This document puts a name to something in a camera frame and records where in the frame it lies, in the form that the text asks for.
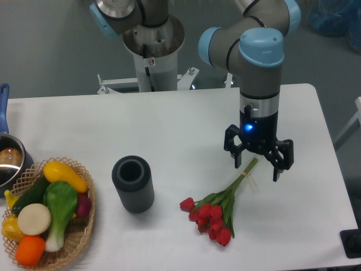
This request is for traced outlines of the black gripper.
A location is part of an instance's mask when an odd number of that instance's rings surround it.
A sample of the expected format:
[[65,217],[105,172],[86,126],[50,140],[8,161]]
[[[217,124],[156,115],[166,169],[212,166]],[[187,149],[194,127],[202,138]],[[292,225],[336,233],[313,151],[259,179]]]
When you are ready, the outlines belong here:
[[265,117],[250,117],[240,111],[240,127],[231,124],[225,131],[224,145],[234,158],[235,168],[242,164],[242,152],[263,155],[274,167],[272,180],[294,163],[294,143],[291,139],[280,141],[276,137],[278,112]]

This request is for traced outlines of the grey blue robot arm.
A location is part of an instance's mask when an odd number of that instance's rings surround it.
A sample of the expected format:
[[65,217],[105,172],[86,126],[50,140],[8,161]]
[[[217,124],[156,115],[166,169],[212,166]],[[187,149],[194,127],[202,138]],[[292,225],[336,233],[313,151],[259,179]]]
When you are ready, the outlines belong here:
[[[273,179],[294,162],[293,142],[276,136],[283,40],[299,25],[295,1],[241,1],[243,18],[233,26],[209,28],[198,53],[208,65],[241,79],[240,124],[226,129],[224,149],[241,165],[248,150],[273,166]],[[177,89],[178,58],[185,30],[167,1],[94,1],[90,13],[109,37],[122,37],[134,57],[141,92]]]

